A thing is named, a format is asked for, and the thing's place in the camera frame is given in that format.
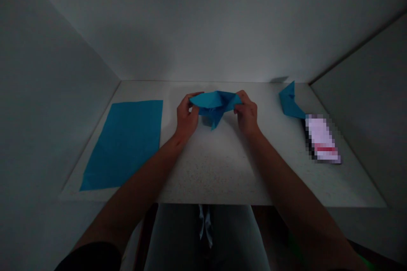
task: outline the white table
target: white table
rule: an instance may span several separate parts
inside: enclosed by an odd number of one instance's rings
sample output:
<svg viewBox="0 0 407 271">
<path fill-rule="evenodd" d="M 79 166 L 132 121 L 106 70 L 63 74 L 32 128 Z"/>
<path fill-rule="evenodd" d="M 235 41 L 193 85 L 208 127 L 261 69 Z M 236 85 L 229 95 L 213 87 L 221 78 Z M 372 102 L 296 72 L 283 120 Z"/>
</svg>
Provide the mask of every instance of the white table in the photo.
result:
<svg viewBox="0 0 407 271">
<path fill-rule="evenodd" d="M 287 84 L 195 83 L 123 81 L 111 103 L 163 100 L 160 145 L 176 129 L 176 107 L 188 93 L 244 89 L 258 105 L 258 123 L 266 138 L 288 165 L 327 207 L 386 207 L 363 167 L 345 140 L 332 128 L 343 164 L 315 163 L 306 150 L 300 120 L 283 114 L 278 93 Z M 307 84 L 296 84 L 297 104 L 306 113 L 326 114 Z M 93 148 L 110 110 L 103 114 L 81 158 L 68 179 L 60 199 L 107 201 L 117 188 L 82 191 L 79 188 Z M 263 182 L 255 170 L 232 111 L 218 127 L 198 128 L 180 156 L 159 202 L 270 205 Z"/>
</svg>

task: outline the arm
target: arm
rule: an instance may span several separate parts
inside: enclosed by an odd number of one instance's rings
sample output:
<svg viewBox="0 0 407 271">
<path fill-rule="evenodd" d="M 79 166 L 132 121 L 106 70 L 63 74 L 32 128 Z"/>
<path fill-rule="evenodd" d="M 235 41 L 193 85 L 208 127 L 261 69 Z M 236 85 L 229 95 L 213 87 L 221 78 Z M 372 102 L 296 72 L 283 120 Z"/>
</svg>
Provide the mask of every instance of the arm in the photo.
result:
<svg viewBox="0 0 407 271">
<path fill-rule="evenodd" d="M 245 135 L 273 204 L 297 240 L 312 270 L 367 270 L 328 211 L 285 163 L 257 125 L 257 105 L 244 91 L 235 105 Z"/>
<path fill-rule="evenodd" d="M 149 159 L 110 198 L 79 239 L 73 250 L 94 241 L 114 244 L 123 255 L 136 225 L 158 197 L 171 169 L 198 125 L 199 108 L 191 106 L 188 94 L 177 108 L 177 130 L 160 150 Z"/>
</svg>

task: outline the black sleeve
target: black sleeve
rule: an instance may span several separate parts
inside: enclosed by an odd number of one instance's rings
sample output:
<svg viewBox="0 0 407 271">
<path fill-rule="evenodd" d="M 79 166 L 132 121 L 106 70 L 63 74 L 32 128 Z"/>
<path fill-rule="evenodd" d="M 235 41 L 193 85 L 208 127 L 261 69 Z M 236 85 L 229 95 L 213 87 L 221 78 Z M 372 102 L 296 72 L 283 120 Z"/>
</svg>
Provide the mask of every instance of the black sleeve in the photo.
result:
<svg viewBox="0 0 407 271">
<path fill-rule="evenodd" d="M 55 271 L 119 271 L 121 261 L 122 256 L 113 244 L 94 242 L 70 253 Z"/>
</svg>

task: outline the white wall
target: white wall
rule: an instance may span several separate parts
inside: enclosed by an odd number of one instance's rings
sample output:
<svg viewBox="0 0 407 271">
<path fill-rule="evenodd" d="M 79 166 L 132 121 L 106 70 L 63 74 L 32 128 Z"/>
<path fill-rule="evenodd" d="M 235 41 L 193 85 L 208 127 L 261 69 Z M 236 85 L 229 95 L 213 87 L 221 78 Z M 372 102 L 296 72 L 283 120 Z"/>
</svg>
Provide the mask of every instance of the white wall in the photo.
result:
<svg viewBox="0 0 407 271">
<path fill-rule="evenodd" d="M 347 237 L 407 264 L 407 15 L 312 85 L 390 209 L 331 209 Z"/>
<path fill-rule="evenodd" d="M 103 206 L 57 196 L 119 79 L 48 0 L 0 6 L 0 269 L 52 270 Z"/>
<path fill-rule="evenodd" d="M 407 0 L 50 0 L 123 80 L 308 82 Z"/>
</svg>

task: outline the folded paper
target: folded paper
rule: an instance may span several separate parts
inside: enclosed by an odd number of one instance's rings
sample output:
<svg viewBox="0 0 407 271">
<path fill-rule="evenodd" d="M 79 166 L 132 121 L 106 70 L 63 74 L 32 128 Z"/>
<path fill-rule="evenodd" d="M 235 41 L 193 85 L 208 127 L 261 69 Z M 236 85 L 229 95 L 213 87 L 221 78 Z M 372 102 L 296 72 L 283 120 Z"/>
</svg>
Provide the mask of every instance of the folded paper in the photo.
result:
<svg viewBox="0 0 407 271">
<path fill-rule="evenodd" d="M 305 113 L 295 103 L 295 82 L 285 87 L 280 93 L 281 107 L 286 116 L 305 119 Z"/>
<path fill-rule="evenodd" d="M 223 113 L 233 110 L 234 105 L 242 103 L 237 94 L 223 91 L 202 93 L 191 98 L 190 102 L 199 107 L 199 115 L 211 119 L 212 130 L 219 124 Z"/>
<path fill-rule="evenodd" d="M 162 100 L 112 104 L 81 191 L 124 184 L 159 149 Z"/>
</svg>

